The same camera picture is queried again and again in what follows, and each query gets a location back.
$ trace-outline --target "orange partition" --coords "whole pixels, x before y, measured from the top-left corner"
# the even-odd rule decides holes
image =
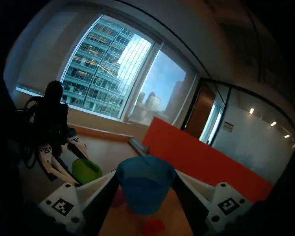
[[[265,200],[272,184],[184,131],[154,118],[143,140],[150,153],[175,169],[216,186],[227,182],[252,203]]]

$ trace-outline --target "sky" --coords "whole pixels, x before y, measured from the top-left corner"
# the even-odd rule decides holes
[[[118,78],[122,80],[120,88],[124,85],[129,86],[133,81],[136,71],[150,47],[151,43],[138,35],[131,39],[118,60],[120,64]],[[151,92],[154,92],[160,98],[158,110],[165,110],[176,82],[184,81],[185,76],[184,70],[166,54],[159,51],[140,91],[145,93],[143,102],[146,101]]]
[[[159,51],[140,91],[145,93],[143,102],[154,92],[160,98],[158,110],[165,110],[176,82],[184,81],[185,76],[183,69]]]

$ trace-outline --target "window frame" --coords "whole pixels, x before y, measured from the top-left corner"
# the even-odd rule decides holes
[[[145,58],[142,60],[140,66],[138,67],[137,71],[135,72],[135,75],[134,75],[134,80],[132,82],[132,84],[135,84],[136,81],[138,81],[138,76],[140,75],[141,71],[142,71],[142,68],[145,66],[146,64],[146,59],[149,57],[150,55],[150,52],[151,52],[151,49],[152,47],[155,45],[155,40],[150,38],[149,36],[141,33],[139,30],[133,28],[131,25],[128,25],[127,23],[123,23],[122,21],[119,20],[119,17],[117,18],[113,18],[111,17],[111,14],[110,15],[104,15],[104,14],[101,14],[101,16],[89,27],[89,29],[85,32],[85,34],[83,35],[83,37],[79,40],[77,46],[74,48],[65,68],[64,68],[64,71],[61,75],[61,78],[60,78],[60,82],[63,83],[64,79],[65,79],[65,76],[66,76],[66,73],[70,67],[70,64],[72,63],[73,59],[74,59],[74,56],[75,54],[77,53],[78,49],[80,48],[80,46],[82,45],[83,41],[85,40],[85,38],[89,35],[89,33],[92,31],[93,27],[100,21],[100,20],[108,20],[108,21],[112,21],[112,22],[115,22],[116,24],[120,24],[121,26],[127,28],[128,30],[132,31],[133,33],[137,34],[138,36],[140,36],[141,38],[143,38],[144,40],[148,41],[149,43],[151,43],[151,47],[150,49],[146,52],[146,56]],[[123,102],[122,106],[120,107],[119,109],[119,112],[118,112],[118,115],[117,117],[113,117],[113,116],[108,116],[108,115],[104,115],[102,113],[99,113],[99,112],[95,112],[95,111],[91,111],[93,112],[95,115],[98,115],[98,116],[104,116],[105,118],[113,118],[113,120],[118,120],[118,121],[121,121],[121,122],[124,122],[123,120],[123,113],[124,113],[124,110],[125,110],[125,107],[128,103],[128,100],[129,100],[129,96],[131,94],[131,92],[133,91],[133,87],[131,89],[129,89],[129,91],[127,91],[126,95],[125,95],[125,101]],[[85,111],[89,111],[88,109],[85,109],[85,108],[82,108],[82,107],[78,107],[80,108],[79,110],[83,109]]]
[[[99,117],[103,117],[106,119],[110,119],[110,120],[114,120],[114,121],[118,121],[118,122],[122,122],[122,123],[131,123],[134,126],[139,126],[141,128],[148,129],[149,126],[147,126],[147,125],[142,125],[139,123],[130,122],[128,120],[128,114],[129,114],[130,109],[132,107],[134,107],[133,104],[136,101],[136,98],[141,90],[141,87],[144,85],[145,78],[146,78],[149,70],[151,69],[151,66],[152,66],[159,50],[162,50],[163,52],[165,52],[166,55],[168,55],[175,62],[177,60],[179,61],[179,63],[181,61],[183,61],[184,63],[181,63],[180,65],[188,65],[188,67],[191,67],[193,69],[193,71],[195,72],[194,81],[193,81],[192,85],[190,86],[190,90],[185,98],[184,103],[183,103],[183,106],[184,106],[186,101],[188,100],[189,96],[191,95],[194,86],[195,86],[194,82],[196,81],[197,74],[198,74],[198,70],[196,69],[196,67],[176,47],[171,46],[171,43],[169,43],[163,37],[160,37],[161,35],[158,32],[154,32],[153,30],[150,30],[149,27],[145,27],[143,24],[136,22],[136,19],[131,17],[130,15],[124,15],[123,13],[120,13],[120,12],[110,9],[109,7],[100,7],[99,17],[91,25],[88,26],[88,29],[85,31],[83,37],[80,38],[80,40],[77,42],[73,51],[70,52],[71,55],[69,56],[67,63],[65,64],[63,71],[60,74],[60,82],[64,81],[66,73],[69,69],[69,66],[70,66],[72,60],[74,59],[76,52],[78,51],[78,49],[82,45],[84,39],[89,35],[89,33],[92,31],[93,27],[101,19],[110,20],[110,21],[113,21],[117,24],[120,24],[120,25],[126,27],[127,29],[131,30],[133,33],[142,37],[146,41],[152,43],[152,45],[151,45],[150,49],[147,51],[144,60],[142,60],[140,66],[138,67],[138,69],[135,73],[134,80],[133,80],[133,86],[131,87],[131,89],[129,89],[129,92],[127,92],[127,94],[125,95],[125,101],[124,101],[123,105],[120,107],[120,111],[118,114],[119,118],[115,118],[113,116],[108,116],[108,115],[105,115],[102,113],[98,113],[98,112],[88,110],[83,107],[71,105],[71,104],[68,104],[68,106],[70,108],[78,110],[78,111],[86,112],[89,114],[93,114],[93,115],[96,115]],[[34,93],[31,92],[30,90],[24,90],[24,88],[22,88],[22,86],[17,87],[17,90],[20,92],[30,94],[30,95],[34,95]],[[179,113],[177,114],[177,117],[175,118],[173,125],[175,125],[177,119],[181,115],[182,110],[183,110],[183,107],[180,109]]]

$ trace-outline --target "building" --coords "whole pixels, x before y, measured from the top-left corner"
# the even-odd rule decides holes
[[[140,92],[139,93],[139,96],[138,96],[138,99],[136,100],[136,102],[137,103],[143,103],[144,97],[145,97],[145,93]]]
[[[168,105],[164,111],[164,114],[168,115],[169,117],[173,117],[173,119],[175,119],[174,115],[178,114],[178,109],[181,108],[184,101],[184,97],[182,95],[184,93],[181,92],[182,86],[183,81],[177,81],[175,83],[175,87],[168,101]]]
[[[151,92],[145,102],[145,106],[151,109],[152,111],[156,111],[159,105],[160,105],[160,98],[155,96],[155,93]]]
[[[63,78],[62,101],[118,118],[125,102],[125,85],[118,63],[135,34],[101,19],[76,50]]]

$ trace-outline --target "table surface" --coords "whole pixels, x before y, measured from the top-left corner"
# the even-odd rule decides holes
[[[172,189],[169,190],[160,209],[152,215],[141,216],[129,213],[126,202],[117,208],[111,207],[99,235],[141,236],[144,235],[142,232],[144,225],[151,219],[160,219],[165,225],[163,232],[153,235],[193,235],[179,199]]]

